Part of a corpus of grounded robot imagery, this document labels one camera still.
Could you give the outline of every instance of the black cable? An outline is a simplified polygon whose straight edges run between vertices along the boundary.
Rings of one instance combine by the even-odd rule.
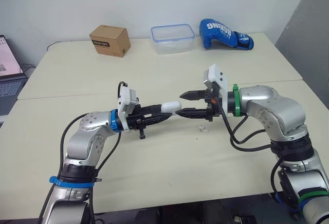
[[[46,197],[46,199],[45,199],[45,201],[44,201],[44,203],[42,205],[42,209],[41,209],[41,212],[40,212],[40,215],[39,215],[37,224],[41,224],[41,222],[42,222],[43,214],[45,213],[45,210],[46,210],[48,201],[50,199],[50,196],[51,196],[51,193],[52,193],[52,190],[53,190],[54,187],[55,187],[55,184],[52,184],[52,186],[51,186],[51,188],[50,188],[50,190],[49,190],[49,192],[47,194],[47,197]]]
[[[102,224],[106,224],[105,220],[103,220],[103,219],[96,219],[95,222],[98,221],[98,220],[101,221]]]
[[[234,136],[234,132],[232,131],[232,128],[231,128],[231,126],[230,126],[230,123],[228,122],[228,119],[227,119],[227,117],[226,117],[226,115],[225,115],[225,112],[224,112],[224,110],[223,110],[223,107],[221,106],[221,104],[220,104],[220,101],[219,101],[219,99],[218,99],[218,97],[215,97],[215,100],[216,100],[216,103],[217,103],[217,105],[218,105],[218,108],[219,108],[219,110],[220,110],[220,112],[221,112],[221,114],[222,114],[222,117],[223,117],[223,120],[224,120],[224,123],[225,123],[225,126],[226,126],[226,129],[227,129],[227,131],[228,131],[228,133],[230,134],[230,141],[231,141],[231,145],[235,148],[235,149],[237,149],[237,150],[239,150],[239,151],[245,151],[245,152],[254,152],[254,151],[261,151],[261,150],[264,150],[264,149],[266,149],[266,148],[270,148],[270,145],[268,144],[268,145],[264,145],[264,146],[260,146],[260,147],[256,147],[256,148],[241,148],[241,147],[238,147],[238,146],[236,146],[234,143],[233,143],[233,141],[234,142],[236,142],[236,143],[244,143],[244,142],[246,142],[248,139],[250,139],[251,137],[253,137],[254,135],[256,135],[256,134],[258,134],[258,133],[262,133],[262,132],[264,132],[265,130],[257,130],[257,131],[255,131],[255,132],[253,132],[252,134],[250,134],[250,135],[248,135],[245,139],[243,139],[242,141],[239,141],[238,139],[236,139],[236,137]],[[244,123],[246,121],[246,118],[244,118],[237,126],[237,128],[235,129],[235,131]]]
[[[48,49],[49,49],[50,46],[54,45],[55,43],[61,43],[61,42],[62,42],[62,41],[57,41],[57,42],[54,42],[54,43],[50,44],[50,45],[47,47],[47,51],[48,51]]]
[[[6,222],[4,222],[4,223],[2,223],[2,224],[7,224],[7,223],[9,223],[9,222],[11,222],[12,220],[8,220],[8,221],[6,221]]]
[[[105,157],[105,159],[102,161],[102,163],[97,168],[97,174],[102,169],[102,167],[104,166],[104,164],[107,162],[107,160],[109,159],[109,157],[113,154],[113,152],[115,151],[115,149],[117,148],[117,146],[118,146],[118,144],[120,142],[120,139],[121,139],[121,132],[119,132],[117,142],[115,143],[113,149],[109,152],[109,154]]]
[[[65,135],[67,133],[67,131],[70,129],[70,127],[77,121],[80,120],[81,118],[85,117],[88,113],[80,115],[78,117],[76,117],[74,120],[72,120],[67,127],[65,128],[62,137],[61,137],[61,143],[60,143],[60,168],[58,170],[58,174],[57,174],[57,178],[60,178],[61,175],[61,170],[63,168],[63,164],[64,164],[64,139],[65,139]]]
[[[68,126],[65,128],[63,134],[62,134],[62,137],[61,137],[61,143],[60,143],[60,168],[59,168],[59,171],[58,171],[58,174],[57,174],[57,178],[59,179],[60,178],[60,175],[61,175],[61,170],[63,168],[63,164],[64,164],[64,139],[65,139],[65,135],[67,133],[67,131],[69,130],[69,128],[79,119],[81,119],[82,117],[86,116],[87,114],[84,114],[84,115],[80,115],[78,117],[76,117],[74,120],[72,120]],[[47,207],[47,204],[48,204],[48,201],[50,199],[50,196],[51,196],[51,193],[53,191],[53,188],[55,187],[55,184],[52,184],[48,194],[47,194],[47,197],[43,203],[43,206],[42,206],[42,209],[41,209],[41,212],[40,212],[40,215],[39,215],[39,218],[38,218],[38,224],[41,224],[42,222],[42,217],[45,213],[45,210],[46,210],[46,207]]]
[[[242,119],[242,121],[240,121],[239,122],[239,124],[237,124],[236,125],[236,127],[233,129],[233,134],[235,134],[235,132],[240,128],[240,126],[246,121],[248,119],[248,116],[245,116],[243,119]],[[256,130],[255,132],[253,132],[253,133],[251,133],[251,134],[249,134],[247,137],[245,137],[243,140],[241,140],[241,141],[238,141],[238,140],[236,140],[235,142],[237,143],[237,144],[243,144],[243,143],[245,143],[245,142],[247,142],[250,138],[252,138],[253,136],[255,136],[255,135],[257,135],[257,134],[259,134],[259,133],[263,133],[263,132],[265,132],[265,130],[264,129],[261,129],[261,130]]]
[[[119,98],[119,95],[120,95],[120,88],[121,88],[121,85],[123,85],[123,86],[128,86],[124,81],[121,81],[120,83],[119,83],[119,85],[118,85],[118,98]]]
[[[274,165],[272,171],[271,171],[271,177],[270,177],[270,180],[271,180],[271,186],[272,186],[272,189],[274,191],[274,194],[276,194],[278,191],[277,191],[277,188],[274,184],[274,174],[276,173],[280,163],[282,162],[283,160],[283,156],[280,156],[280,158],[278,159],[278,161],[276,162],[276,164]]]
[[[93,188],[89,188],[89,210],[90,210],[90,219],[92,224],[95,224],[95,216],[94,216],[94,205],[93,205]]]
[[[32,65],[32,64],[28,64],[28,63],[23,63],[23,64],[21,64],[22,66],[31,66],[31,67],[34,67],[35,68],[35,66],[34,65]]]
[[[23,72],[26,72],[28,69],[35,69],[35,67],[32,67],[32,66],[30,66],[30,67],[28,67],[28,68],[26,68],[25,70],[23,70]]]

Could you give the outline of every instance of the laptop screen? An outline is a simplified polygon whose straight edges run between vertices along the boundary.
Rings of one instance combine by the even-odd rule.
[[[22,73],[23,71],[10,50],[6,38],[0,35],[0,78],[11,77],[12,75],[15,77]]]

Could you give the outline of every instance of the green cable tie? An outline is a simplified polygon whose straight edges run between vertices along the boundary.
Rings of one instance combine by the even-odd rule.
[[[240,117],[240,95],[239,95],[239,87],[237,84],[233,85],[234,92],[234,100],[235,100],[235,117]]]
[[[326,192],[326,191],[314,191],[314,192],[305,193],[304,195],[302,195],[298,199],[298,205],[300,205],[300,203],[302,201],[304,201],[305,199],[310,198],[310,197],[315,197],[315,196],[329,196],[329,192]]]

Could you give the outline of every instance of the cardboard box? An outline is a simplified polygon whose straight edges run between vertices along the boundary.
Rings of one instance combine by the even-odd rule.
[[[130,48],[126,28],[100,25],[90,34],[90,39],[100,54],[123,57]]]

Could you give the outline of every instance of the blue boxing glove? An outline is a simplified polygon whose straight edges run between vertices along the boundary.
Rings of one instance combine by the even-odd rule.
[[[252,49],[253,40],[247,34],[231,31],[221,22],[206,18],[200,22],[200,36],[205,48],[210,48],[211,40],[217,39],[232,48]]]

